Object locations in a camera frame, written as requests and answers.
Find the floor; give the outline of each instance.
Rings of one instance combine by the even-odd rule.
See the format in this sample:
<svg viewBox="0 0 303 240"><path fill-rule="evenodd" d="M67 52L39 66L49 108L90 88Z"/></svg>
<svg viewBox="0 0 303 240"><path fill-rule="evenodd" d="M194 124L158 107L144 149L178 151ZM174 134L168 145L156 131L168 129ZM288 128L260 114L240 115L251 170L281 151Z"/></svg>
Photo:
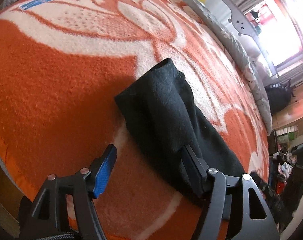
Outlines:
<svg viewBox="0 0 303 240"><path fill-rule="evenodd" d="M18 216L22 197L23 194L12 184L0 167L0 203L14 218Z"/></svg>
<svg viewBox="0 0 303 240"><path fill-rule="evenodd" d="M303 84L293 91L295 95L289 105L276 113L273 118L273 130L278 130L291 125L298 125L299 134L303 134Z"/></svg>

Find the blue label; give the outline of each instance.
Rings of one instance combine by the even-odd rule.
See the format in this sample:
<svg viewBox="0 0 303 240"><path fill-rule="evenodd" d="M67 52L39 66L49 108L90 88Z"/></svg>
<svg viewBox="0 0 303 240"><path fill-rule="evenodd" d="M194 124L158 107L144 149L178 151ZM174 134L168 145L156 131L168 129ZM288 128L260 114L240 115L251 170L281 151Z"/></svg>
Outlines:
<svg viewBox="0 0 303 240"><path fill-rule="evenodd" d="M25 10L31 8L31 7L37 6L37 5L45 3L45 2L50 2L50 1L52 1L52 0L33 0L33 1L29 2L29 3L21 5L19 8L22 11L25 11Z"/></svg>

